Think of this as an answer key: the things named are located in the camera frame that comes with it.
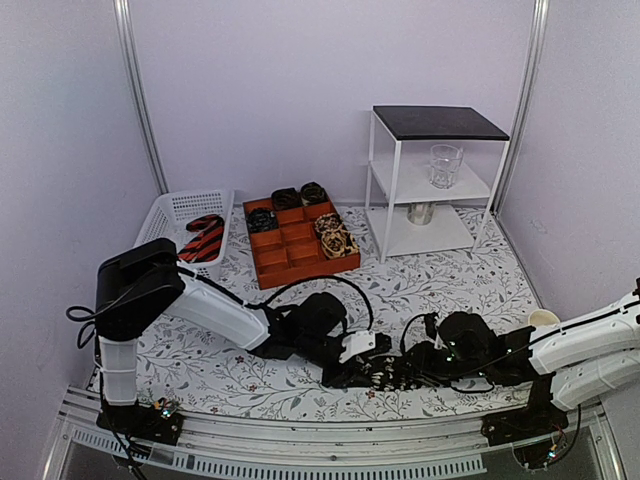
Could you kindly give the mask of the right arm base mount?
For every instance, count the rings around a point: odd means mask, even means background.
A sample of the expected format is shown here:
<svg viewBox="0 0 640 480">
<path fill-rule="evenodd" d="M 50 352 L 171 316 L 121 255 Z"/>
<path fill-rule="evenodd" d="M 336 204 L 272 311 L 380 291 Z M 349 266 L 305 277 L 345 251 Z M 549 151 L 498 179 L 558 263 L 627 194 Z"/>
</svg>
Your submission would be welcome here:
<svg viewBox="0 0 640 480">
<path fill-rule="evenodd" d="M 481 434 L 490 446 L 557 434 L 555 440 L 546 443 L 546 451 L 540 446 L 519 447 L 514 451 L 515 458 L 529 470 L 545 468 L 559 461 L 567 445 L 564 429 L 569 422 L 566 412 L 552 404 L 552 378 L 552 375 L 545 375 L 533 381 L 524 407 L 482 418 Z"/>
</svg>

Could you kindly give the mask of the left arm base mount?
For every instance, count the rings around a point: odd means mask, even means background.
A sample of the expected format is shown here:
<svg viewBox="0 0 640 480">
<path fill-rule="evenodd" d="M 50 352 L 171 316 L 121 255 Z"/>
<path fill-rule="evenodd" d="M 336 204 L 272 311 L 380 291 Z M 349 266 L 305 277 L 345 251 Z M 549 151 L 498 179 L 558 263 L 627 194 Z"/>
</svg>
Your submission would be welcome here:
<svg viewBox="0 0 640 480">
<path fill-rule="evenodd" d="M 151 405 L 135 401 L 129 406 L 114 406 L 101 400 L 98 427 L 125 437 L 176 446 L 185 417 L 178 412 L 179 402 L 161 397 Z"/>
</svg>

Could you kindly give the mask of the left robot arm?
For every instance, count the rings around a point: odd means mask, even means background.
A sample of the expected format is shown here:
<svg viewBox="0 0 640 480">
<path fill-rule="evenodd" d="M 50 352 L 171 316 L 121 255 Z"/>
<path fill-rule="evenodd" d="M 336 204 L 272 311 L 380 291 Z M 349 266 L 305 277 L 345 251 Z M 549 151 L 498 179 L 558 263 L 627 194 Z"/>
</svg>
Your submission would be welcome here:
<svg viewBox="0 0 640 480">
<path fill-rule="evenodd" d="M 322 368 L 343 365 L 378 345 L 371 329 L 344 330 L 343 304 L 313 293 L 299 305 L 248 303 L 180 260 L 175 244 L 153 240 L 112 257 L 98 269 L 96 307 L 71 306 L 66 317 L 94 327 L 102 379 L 101 399 L 128 434 L 148 426 L 137 403 L 137 342 L 160 316 L 182 318 L 265 359 L 302 357 Z"/>
</svg>

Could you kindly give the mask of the black white floral tie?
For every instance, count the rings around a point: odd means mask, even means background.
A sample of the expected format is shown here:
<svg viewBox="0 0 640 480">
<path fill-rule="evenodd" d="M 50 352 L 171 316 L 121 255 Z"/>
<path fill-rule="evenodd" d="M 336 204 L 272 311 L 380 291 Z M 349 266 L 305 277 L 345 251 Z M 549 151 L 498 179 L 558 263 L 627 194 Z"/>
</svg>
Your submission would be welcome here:
<svg viewBox="0 0 640 480">
<path fill-rule="evenodd" d="M 394 381 L 394 367 L 398 364 L 406 363 L 401 357 L 397 356 L 378 356 L 370 359 L 371 377 L 373 385 L 371 386 L 377 391 L 405 391 L 415 388 L 397 388 Z"/>
</svg>

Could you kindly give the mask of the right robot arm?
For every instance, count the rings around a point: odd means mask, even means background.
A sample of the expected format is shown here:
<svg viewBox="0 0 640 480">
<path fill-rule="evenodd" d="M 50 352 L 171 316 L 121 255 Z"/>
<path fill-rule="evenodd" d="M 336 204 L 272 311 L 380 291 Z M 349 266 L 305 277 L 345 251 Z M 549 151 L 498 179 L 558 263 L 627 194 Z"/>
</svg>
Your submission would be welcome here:
<svg viewBox="0 0 640 480">
<path fill-rule="evenodd" d="M 441 386 L 472 376 L 500 386 L 540 385 L 547 398 L 517 415 L 527 436 L 552 424 L 556 409 L 570 411 L 638 379 L 638 290 L 570 320 L 541 314 L 543 325 L 498 335 L 480 315 L 454 312 L 430 323 L 427 341 L 402 348 L 401 358 L 413 378 Z"/>
</svg>

